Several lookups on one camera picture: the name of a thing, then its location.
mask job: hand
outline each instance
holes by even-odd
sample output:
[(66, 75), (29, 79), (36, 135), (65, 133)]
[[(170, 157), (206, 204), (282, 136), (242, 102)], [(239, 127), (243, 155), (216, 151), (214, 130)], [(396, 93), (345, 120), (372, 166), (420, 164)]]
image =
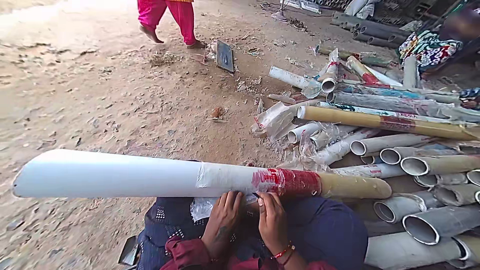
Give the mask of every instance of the hand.
[(282, 252), (288, 246), (287, 216), (280, 198), (275, 193), (257, 192), (260, 211), (258, 230), (273, 255)]
[(239, 219), (242, 192), (224, 193), (213, 206), (202, 241), (211, 258), (218, 258), (230, 243), (230, 236)]

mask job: navy blue pants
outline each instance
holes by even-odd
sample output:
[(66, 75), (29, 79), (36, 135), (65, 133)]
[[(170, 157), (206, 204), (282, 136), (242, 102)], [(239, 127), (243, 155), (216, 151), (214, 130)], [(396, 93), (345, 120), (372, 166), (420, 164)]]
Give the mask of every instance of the navy blue pants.
[[(192, 198), (157, 198), (145, 215), (145, 229), (138, 270), (159, 270), (170, 257), (165, 243), (177, 235), (183, 239), (202, 237), (208, 219), (192, 221)], [(326, 260), (337, 270), (362, 269), (368, 237), (363, 222), (342, 203), (322, 197), (282, 202), (288, 219), (288, 237), (307, 261)], [(232, 238), (232, 250), (240, 260), (269, 258), (258, 232), (258, 214), (247, 212)]]

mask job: bare foot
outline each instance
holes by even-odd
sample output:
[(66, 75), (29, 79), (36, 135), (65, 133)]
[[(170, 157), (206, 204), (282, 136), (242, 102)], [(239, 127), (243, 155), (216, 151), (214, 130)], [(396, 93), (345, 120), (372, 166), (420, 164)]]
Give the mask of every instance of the bare foot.
[(207, 44), (205, 42), (197, 40), (193, 45), (187, 45), (187, 48), (188, 49), (205, 49), (206, 46)]
[(161, 41), (156, 37), (155, 31), (150, 31), (148, 30), (148, 28), (146, 28), (143, 25), (140, 25), (140, 31), (144, 32), (147, 35), (147, 37), (153, 40), (155, 43), (160, 43), (160, 44), (163, 43), (163, 41)]

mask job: sandy ground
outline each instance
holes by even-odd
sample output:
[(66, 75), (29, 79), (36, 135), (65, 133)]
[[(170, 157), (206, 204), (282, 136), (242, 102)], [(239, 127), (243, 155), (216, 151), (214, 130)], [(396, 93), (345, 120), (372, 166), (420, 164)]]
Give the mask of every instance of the sandy ground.
[[(37, 4), (0, 1), (0, 12)], [(66, 148), (276, 166), (281, 151), (250, 133), (258, 96), (291, 90), (267, 77), (271, 65), (313, 74), (310, 65), (319, 70), (327, 61), (307, 49), (319, 43), (393, 58), (351, 40), (328, 17), (287, 12), (309, 34), (274, 21), (252, 0), (194, 6), (197, 37), (235, 45), (240, 73), (191, 60), (203, 51), (185, 48), (168, 12), (158, 28), (166, 43), (153, 44), (138, 31), (131, 0), (70, 0), (0, 15), (0, 269), (122, 269), (124, 241), (140, 232), (153, 201), (15, 198), (13, 178), (36, 155)], [(261, 56), (244, 54), (251, 48)], [(166, 51), (178, 61), (151, 67), (149, 58)], [(237, 81), (259, 76), (250, 93), (237, 91)], [(224, 123), (208, 120), (217, 106), (228, 108)]]

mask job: pink pants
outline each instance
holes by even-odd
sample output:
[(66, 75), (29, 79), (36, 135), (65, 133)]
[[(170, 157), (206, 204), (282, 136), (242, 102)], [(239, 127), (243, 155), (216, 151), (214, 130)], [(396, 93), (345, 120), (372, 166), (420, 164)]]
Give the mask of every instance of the pink pants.
[(150, 31), (155, 31), (165, 10), (168, 9), (180, 26), (183, 42), (193, 45), (196, 42), (193, 34), (193, 6), (190, 2), (177, 2), (168, 0), (137, 0), (138, 20)]

